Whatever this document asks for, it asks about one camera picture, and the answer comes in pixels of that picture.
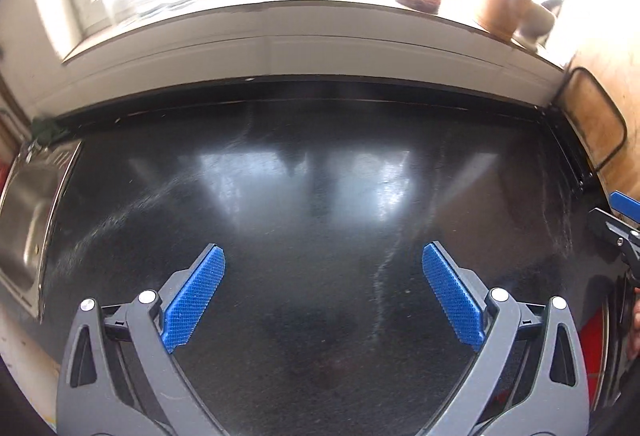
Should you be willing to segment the white ceramic jug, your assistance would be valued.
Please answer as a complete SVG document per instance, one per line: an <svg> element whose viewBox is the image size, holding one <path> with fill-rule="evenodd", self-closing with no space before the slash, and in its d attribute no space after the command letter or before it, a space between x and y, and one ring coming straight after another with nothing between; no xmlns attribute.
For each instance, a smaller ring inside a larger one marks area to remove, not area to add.
<svg viewBox="0 0 640 436"><path fill-rule="evenodd" d="M538 50L541 39L547 37L556 22L555 12L563 0L533 0L522 18L513 39L530 52Z"/></svg>

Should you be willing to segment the steel kitchen sink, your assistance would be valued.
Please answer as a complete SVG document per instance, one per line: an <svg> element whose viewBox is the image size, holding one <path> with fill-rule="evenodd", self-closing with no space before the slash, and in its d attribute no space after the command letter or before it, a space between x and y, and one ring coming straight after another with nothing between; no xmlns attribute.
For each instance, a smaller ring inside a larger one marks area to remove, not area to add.
<svg viewBox="0 0 640 436"><path fill-rule="evenodd" d="M14 159L2 187L1 283L36 319L54 215L81 145L30 146Z"/></svg>

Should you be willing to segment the dark green scouring pad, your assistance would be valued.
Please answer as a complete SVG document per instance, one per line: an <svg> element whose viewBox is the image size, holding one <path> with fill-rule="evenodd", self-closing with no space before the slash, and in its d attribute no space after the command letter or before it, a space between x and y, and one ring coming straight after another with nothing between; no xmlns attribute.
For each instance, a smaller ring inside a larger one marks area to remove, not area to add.
<svg viewBox="0 0 640 436"><path fill-rule="evenodd" d="M68 131L51 117L35 117L30 125L32 140L40 146L49 146L64 138Z"/></svg>

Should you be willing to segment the red trash bin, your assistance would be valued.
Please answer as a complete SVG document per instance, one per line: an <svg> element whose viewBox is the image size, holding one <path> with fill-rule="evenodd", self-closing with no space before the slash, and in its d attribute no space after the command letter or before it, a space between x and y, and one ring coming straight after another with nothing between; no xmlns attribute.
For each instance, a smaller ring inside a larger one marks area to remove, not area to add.
<svg viewBox="0 0 640 436"><path fill-rule="evenodd" d="M606 351L608 350L608 313L601 306L579 331L582 356L584 356L589 406L593 411L597 408L602 390Z"/></svg>

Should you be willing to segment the wooden board with black frame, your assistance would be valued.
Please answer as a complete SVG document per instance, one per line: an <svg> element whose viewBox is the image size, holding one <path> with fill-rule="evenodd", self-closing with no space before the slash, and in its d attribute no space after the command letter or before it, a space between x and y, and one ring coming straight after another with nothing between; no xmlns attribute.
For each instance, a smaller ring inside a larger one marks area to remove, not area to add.
<svg viewBox="0 0 640 436"><path fill-rule="evenodd" d="M573 126L594 173L600 173L625 147L628 126L623 112L586 67L566 71L552 104Z"/></svg>

